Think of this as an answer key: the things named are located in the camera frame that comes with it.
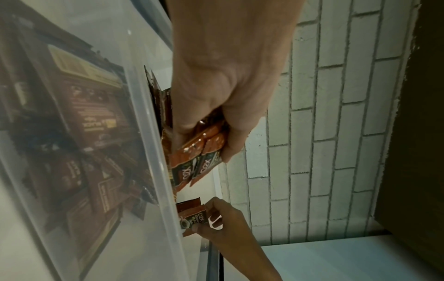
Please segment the white brick wall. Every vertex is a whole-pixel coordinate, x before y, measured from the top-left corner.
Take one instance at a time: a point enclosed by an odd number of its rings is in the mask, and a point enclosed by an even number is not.
[[[226,173],[220,169],[224,197],[244,213],[261,245],[381,232],[372,215],[415,4],[304,4],[267,117]]]

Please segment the transparent plastic container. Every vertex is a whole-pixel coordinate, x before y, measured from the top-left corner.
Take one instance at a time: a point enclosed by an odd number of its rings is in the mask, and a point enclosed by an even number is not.
[[[170,87],[171,42],[129,0],[24,2],[0,4],[0,160],[57,274],[204,280],[209,244],[182,237],[144,69]]]

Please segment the clear plastic box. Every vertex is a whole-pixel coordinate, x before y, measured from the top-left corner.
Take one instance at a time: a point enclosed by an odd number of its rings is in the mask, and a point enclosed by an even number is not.
[[[206,278],[209,244],[182,237],[153,114],[144,66],[170,87],[171,26],[148,2],[162,36],[129,0],[0,4],[0,160],[64,281]],[[113,162],[131,151],[135,166]],[[179,201],[205,202],[209,182]]]

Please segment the hand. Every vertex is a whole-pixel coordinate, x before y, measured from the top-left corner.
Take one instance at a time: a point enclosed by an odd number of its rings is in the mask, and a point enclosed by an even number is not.
[[[167,0],[173,24],[173,149],[222,106],[228,162],[265,114],[304,0]]]
[[[213,227],[223,225],[223,228],[215,230],[208,225],[195,224],[192,226],[194,232],[210,240],[249,280],[282,280],[254,238],[241,211],[217,197],[208,201],[205,208],[210,221],[214,222]]]

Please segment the fingernail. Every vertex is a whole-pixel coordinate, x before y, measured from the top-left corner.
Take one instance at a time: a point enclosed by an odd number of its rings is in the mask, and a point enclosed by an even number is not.
[[[191,230],[194,232],[194,233],[197,233],[197,230],[199,229],[199,224],[193,224],[192,226],[191,226]]]

